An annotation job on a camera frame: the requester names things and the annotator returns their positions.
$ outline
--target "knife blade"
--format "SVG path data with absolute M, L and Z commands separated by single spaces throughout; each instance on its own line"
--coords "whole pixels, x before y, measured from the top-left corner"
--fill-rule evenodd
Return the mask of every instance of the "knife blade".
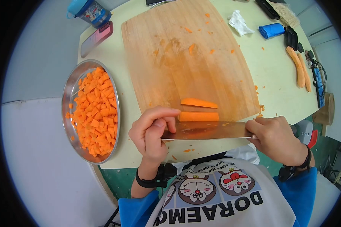
M 176 122 L 176 133 L 165 130 L 163 140 L 202 140 L 257 137 L 246 130 L 245 122 Z

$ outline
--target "wooden brush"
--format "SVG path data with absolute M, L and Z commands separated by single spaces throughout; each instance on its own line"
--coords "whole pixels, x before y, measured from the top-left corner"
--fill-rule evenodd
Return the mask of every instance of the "wooden brush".
M 295 28 L 296 26 L 300 25 L 300 21 L 294 12 L 284 3 L 274 3 L 268 1 L 268 3 L 274 8 L 274 10 L 279 14 L 280 21 L 284 26 L 291 26 Z

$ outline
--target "peeled carrot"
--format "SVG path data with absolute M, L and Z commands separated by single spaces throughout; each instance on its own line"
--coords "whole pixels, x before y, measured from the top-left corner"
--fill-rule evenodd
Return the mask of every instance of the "peeled carrot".
M 303 72 L 301 61 L 299 60 L 297 54 L 294 52 L 293 48 L 288 46 L 286 48 L 286 51 L 289 54 L 289 56 L 292 58 L 292 60 L 294 61 L 294 64 L 296 65 L 296 68 L 297 68 L 297 84 L 300 88 L 303 88 L 304 84 L 305 84 L 305 79 L 304 79 L 304 72 Z
M 179 121 L 218 121 L 217 112 L 182 111 Z
M 184 98 L 181 100 L 182 105 L 198 106 L 198 107 L 209 107 L 218 108 L 218 105 L 213 102 L 197 99 L 197 98 Z
M 79 80 L 78 86 L 76 110 L 66 118 L 72 118 L 83 149 L 94 157 L 106 155 L 112 152 L 117 135 L 117 103 L 109 75 L 98 67 Z
M 312 88 L 310 86 L 310 80 L 309 80 L 309 75 L 308 75 L 308 72 L 307 72 L 306 64 L 304 63 L 304 60 L 303 60 L 303 57 L 302 57 L 301 53 L 298 53 L 297 56 L 298 56 L 299 61 L 301 62 L 301 65 L 302 65 L 303 74 L 304 74 L 304 81 L 305 81 L 305 85 L 306 85 L 307 91 L 311 92 Z
M 192 55 L 192 51 L 195 47 L 195 44 L 193 43 L 189 48 L 188 48 L 188 51 L 189 51 L 189 55 Z

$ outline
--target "red object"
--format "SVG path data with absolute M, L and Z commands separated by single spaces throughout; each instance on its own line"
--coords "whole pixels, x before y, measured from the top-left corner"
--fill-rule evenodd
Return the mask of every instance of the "red object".
M 318 131 L 317 130 L 313 130 L 312 131 L 312 136 L 310 138 L 310 142 L 308 144 L 309 149 L 311 149 L 316 144 L 317 137 L 318 137 Z

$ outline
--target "black wrist strap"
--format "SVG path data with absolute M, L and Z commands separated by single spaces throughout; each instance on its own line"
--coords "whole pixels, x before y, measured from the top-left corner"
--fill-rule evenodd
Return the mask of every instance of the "black wrist strap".
M 304 161 L 304 163 L 300 166 L 286 166 L 286 165 L 283 165 L 282 168 L 280 168 L 279 170 L 279 175 L 278 175 L 278 179 L 281 181 L 281 182 L 284 182 L 288 179 L 290 179 L 297 171 L 297 168 L 300 168 L 300 169 L 304 169 L 305 167 L 307 167 L 307 171 L 309 172 L 309 164 L 310 164 L 310 161 L 312 159 L 312 153 L 309 149 L 309 147 L 306 145 L 307 149 L 308 149 L 308 155 L 306 157 L 306 160 Z
M 165 166 L 160 164 L 160 166 L 158 167 L 157 175 L 154 179 L 141 180 L 138 175 L 138 170 L 136 170 L 135 179 L 136 179 L 136 182 L 138 182 L 138 184 L 144 188 L 156 188 L 156 187 L 166 188 L 168 180 L 171 179 L 175 175 L 177 175 L 177 168 L 170 163 L 166 163 Z

